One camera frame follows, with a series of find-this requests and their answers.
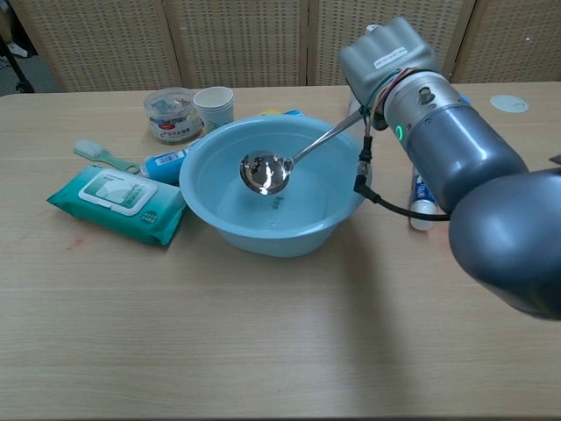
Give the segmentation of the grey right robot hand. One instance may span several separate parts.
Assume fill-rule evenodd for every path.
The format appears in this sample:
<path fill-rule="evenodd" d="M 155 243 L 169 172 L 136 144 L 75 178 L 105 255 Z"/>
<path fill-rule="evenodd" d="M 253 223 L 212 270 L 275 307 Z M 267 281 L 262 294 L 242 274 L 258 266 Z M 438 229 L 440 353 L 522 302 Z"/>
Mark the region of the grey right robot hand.
<path fill-rule="evenodd" d="M 380 89 L 406 68 L 437 71 L 432 47 L 403 17 L 376 26 L 338 54 L 358 102 L 371 109 Z"/>

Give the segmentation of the stainless steel ladle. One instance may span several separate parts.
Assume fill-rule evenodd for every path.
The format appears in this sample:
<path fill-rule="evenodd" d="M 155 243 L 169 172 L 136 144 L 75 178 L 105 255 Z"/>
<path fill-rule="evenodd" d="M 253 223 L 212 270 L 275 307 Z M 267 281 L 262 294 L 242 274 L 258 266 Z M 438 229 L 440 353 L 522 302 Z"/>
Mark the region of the stainless steel ladle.
<path fill-rule="evenodd" d="M 247 154 L 241 160 L 239 166 L 242 181 L 250 190 L 263 196 L 279 193 L 287 187 L 289 177 L 299 161 L 328 140 L 357 123 L 363 118 L 364 113 L 365 107 L 360 106 L 347 118 L 292 157 L 283 157 L 267 151 Z"/>

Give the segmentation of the blue plastic basin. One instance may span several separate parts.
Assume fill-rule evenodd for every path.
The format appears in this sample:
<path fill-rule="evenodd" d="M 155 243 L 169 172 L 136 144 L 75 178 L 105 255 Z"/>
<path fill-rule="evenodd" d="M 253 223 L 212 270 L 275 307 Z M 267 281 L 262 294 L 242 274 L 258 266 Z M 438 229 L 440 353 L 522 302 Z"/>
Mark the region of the blue plastic basin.
<path fill-rule="evenodd" d="M 331 125 L 311 117 L 265 115 L 222 126 L 189 148 L 179 185 L 188 207 L 231 245 L 292 258 L 315 251 L 362 204 L 353 187 L 361 142 L 338 134 L 299 163 L 272 196 L 251 191 L 239 164 L 249 153 L 290 157 Z"/>

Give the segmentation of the blue white toothpaste tube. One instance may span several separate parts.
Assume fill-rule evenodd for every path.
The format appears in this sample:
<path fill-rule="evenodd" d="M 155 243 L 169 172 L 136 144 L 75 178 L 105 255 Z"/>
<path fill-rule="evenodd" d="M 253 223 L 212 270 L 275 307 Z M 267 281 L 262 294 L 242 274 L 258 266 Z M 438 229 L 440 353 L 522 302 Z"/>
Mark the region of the blue white toothpaste tube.
<path fill-rule="evenodd" d="M 432 196 L 427 184 L 415 168 L 413 168 L 409 209 L 413 212 L 426 215 L 436 215 L 438 211 L 435 198 Z M 410 218 L 409 223 L 414 229 L 420 232 L 429 231 L 434 225 L 432 221 L 416 218 Z"/>

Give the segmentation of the woven rattan folding screen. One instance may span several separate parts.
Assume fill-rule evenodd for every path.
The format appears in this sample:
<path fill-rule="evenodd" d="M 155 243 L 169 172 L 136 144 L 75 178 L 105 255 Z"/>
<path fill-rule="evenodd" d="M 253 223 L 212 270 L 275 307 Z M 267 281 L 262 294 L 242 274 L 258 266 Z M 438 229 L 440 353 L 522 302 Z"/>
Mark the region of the woven rattan folding screen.
<path fill-rule="evenodd" d="M 561 0 L 7 0 L 65 91 L 340 85 L 402 17 L 454 82 L 561 82 Z"/>

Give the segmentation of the clear round clip container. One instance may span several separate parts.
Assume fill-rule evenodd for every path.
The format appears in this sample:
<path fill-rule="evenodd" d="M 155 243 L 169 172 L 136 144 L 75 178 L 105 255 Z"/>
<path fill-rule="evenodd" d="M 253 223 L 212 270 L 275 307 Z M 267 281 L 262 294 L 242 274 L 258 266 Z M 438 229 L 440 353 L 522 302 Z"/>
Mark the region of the clear round clip container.
<path fill-rule="evenodd" d="M 160 143 L 183 144 L 202 133 L 202 120 L 193 98 L 194 93 L 183 87 L 160 89 L 145 98 L 149 127 Z"/>

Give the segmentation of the blue white lying tube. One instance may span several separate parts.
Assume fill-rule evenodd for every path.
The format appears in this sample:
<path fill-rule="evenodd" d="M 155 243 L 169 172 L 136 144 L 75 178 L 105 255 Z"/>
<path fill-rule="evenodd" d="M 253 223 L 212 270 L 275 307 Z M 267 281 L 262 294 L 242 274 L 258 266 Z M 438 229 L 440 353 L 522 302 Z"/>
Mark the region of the blue white lying tube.
<path fill-rule="evenodd" d="M 177 185 L 182 163 L 191 149 L 192 146 L 188 146 L 180 150 L 148 156 L 140 165 L 140 173 L 156 182 Z"/>

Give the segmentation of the green wet wipes pack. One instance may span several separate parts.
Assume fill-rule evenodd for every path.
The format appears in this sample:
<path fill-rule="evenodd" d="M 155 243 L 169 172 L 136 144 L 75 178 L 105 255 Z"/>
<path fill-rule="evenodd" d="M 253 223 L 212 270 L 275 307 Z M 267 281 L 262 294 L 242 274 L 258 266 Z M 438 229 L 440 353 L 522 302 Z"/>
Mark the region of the green wet wipes pack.
<path fill-rule="evenodd" d="M 160 246 L 170 243 L 186 209 L 175 186 L 95 165 L 84 167 L 47 201 L 75 218 Z"/>

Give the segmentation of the black tripod stand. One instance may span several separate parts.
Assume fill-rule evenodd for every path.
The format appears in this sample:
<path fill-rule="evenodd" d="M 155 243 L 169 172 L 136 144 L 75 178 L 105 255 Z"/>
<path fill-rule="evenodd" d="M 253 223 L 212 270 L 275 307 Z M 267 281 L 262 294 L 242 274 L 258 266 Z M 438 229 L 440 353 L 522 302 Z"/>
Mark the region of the black tripod stand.
<path fill-rule="evenodd" d="M 5 40 L 3 39 L 2 35 L 0 34 L 0 53 L 4 55 L 4 57 L 9 62 L 13 72 L 18 78 L 16 82 L 16 90 L 20 93 L 32 94 L 35 92 L 34 87 L 32 86 L 31 82 L 26 78 L 24 72 L 22 71 L 21 67 L 18 65 L 17 60 L 15 59 L 14 55 L 8 48 Z"/>

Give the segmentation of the green handled white brush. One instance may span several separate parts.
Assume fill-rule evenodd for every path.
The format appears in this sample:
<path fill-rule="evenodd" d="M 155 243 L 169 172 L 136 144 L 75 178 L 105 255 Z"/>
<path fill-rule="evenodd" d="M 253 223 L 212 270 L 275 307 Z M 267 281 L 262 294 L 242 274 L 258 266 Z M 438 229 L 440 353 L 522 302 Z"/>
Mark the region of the green handled white brush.
<path fill-rule="evenodd" d="M 101 162 L 120 171 L 134 175 L 140 172 L 138 164 L 116 158 L 106 148 L 90 140 L 77 140 L 74 153 L 89 161 Z"/>

